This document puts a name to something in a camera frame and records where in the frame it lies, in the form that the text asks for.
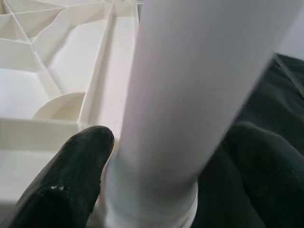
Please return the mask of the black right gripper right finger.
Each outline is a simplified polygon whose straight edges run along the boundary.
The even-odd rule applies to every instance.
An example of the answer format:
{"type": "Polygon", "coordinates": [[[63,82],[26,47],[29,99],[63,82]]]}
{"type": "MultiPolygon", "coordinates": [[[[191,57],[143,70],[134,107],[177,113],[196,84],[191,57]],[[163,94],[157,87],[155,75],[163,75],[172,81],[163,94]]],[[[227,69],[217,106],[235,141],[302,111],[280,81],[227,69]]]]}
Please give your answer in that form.
{"type": "Polygon", "coordinates": [[[198,177],[194,228],[301,228],[304,158],[285,138],[236,124],[198,177]]]}

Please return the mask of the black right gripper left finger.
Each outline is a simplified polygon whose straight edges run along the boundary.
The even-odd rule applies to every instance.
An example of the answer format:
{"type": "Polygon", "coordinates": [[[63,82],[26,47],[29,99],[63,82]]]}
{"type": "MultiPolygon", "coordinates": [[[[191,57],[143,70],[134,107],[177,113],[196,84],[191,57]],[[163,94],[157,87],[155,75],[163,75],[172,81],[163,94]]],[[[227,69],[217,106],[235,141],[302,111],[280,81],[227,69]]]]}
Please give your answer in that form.
{"type": "Polygon", "coordinates": [[[113,147],[114,135],[105,126],[73,135],[23,192],[6,217],[6,226],[84,228],[113,147]]]}

